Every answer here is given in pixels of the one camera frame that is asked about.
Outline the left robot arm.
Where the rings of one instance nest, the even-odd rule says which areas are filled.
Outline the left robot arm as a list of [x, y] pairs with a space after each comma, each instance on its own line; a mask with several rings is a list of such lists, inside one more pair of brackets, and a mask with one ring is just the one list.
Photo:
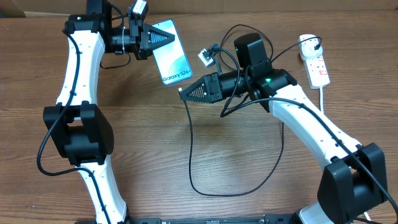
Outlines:
[[113, 129], [98, 107], [98, 75], [104, 54], [126, 54], [145, 60], [155, 49], [175, 40], [169, 32], [145, 23], [148, 5], [136, 1], [120, 13], [113, 26], [116, 6], [88, 1], [84, 14], [72, 14], [63, 33], [68, 39], [68, 63], [55, 106], [44, 108], [48, 129], [58, 153], [68, 159], [71, 171], [81, 175], [95, 208], [96, 223], [131, 223], [127, 203], [114, 177], [111, 155]]

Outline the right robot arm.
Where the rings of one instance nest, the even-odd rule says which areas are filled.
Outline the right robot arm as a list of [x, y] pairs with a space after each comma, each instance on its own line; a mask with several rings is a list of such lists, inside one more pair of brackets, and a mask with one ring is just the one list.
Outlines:
[[234, 68], [201, 77], [180, 90], [180, 98], [197, 103], [224, 101], [222, 116], [260, 104], [310, 150], [323, 172], [317, 201], [287, 216], [287, 223], [351, 223], [391, 202], [382, 149], [374, 143], [362, 145], [334, 125], [292, 75], [272, 66], [274, 57], [266, 52], [265, 42], [262, 33], [238, 37]]

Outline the Galaxy S24 smartphone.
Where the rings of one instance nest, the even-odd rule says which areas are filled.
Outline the Galaxy S24 smartphone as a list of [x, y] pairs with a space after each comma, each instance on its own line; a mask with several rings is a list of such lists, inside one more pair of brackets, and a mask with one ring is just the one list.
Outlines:
[[158, 22], [153, 26], [175, 36], [173, 42], [153, 51], [162, 83], [170, 85], [190, 78], [193, 72], [173, 20]]

